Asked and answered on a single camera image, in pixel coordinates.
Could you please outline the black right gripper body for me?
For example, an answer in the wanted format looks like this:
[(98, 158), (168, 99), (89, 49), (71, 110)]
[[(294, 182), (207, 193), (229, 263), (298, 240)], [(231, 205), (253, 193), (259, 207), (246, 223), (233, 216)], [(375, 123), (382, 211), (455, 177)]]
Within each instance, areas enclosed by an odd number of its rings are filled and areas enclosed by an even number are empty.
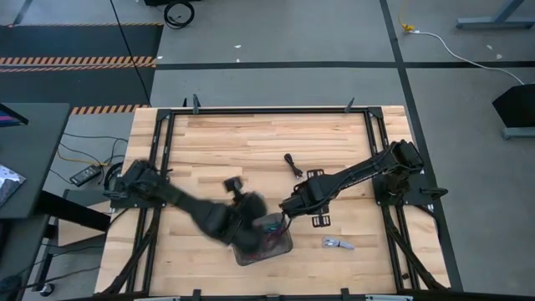
[(314, 177), (323, 174), (323, 169), (308, 170), (307, 180), (297, 184), (292, 193), (292, 196), (296, 196), (300, 201), (292, 210), (292, 217), (310, 215), (313, 227), (330, 226), (329, 205), (325, 201), (327, 193), (317, 181), (310, 182)]

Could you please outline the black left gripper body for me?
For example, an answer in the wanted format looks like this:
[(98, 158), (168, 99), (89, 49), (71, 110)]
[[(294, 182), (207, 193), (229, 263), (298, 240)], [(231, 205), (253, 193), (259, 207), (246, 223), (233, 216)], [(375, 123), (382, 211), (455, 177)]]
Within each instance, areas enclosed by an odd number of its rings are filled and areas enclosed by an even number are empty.
[(256, 232), (253, 222), (267, 214), (263, 197), (255, 191), (242, 192), (242, 179), (234, 176), (226, 179), (223, 185), (233, 194), (232, 202), (227, 205), (225, 234), (236, 234), (238, 230)]

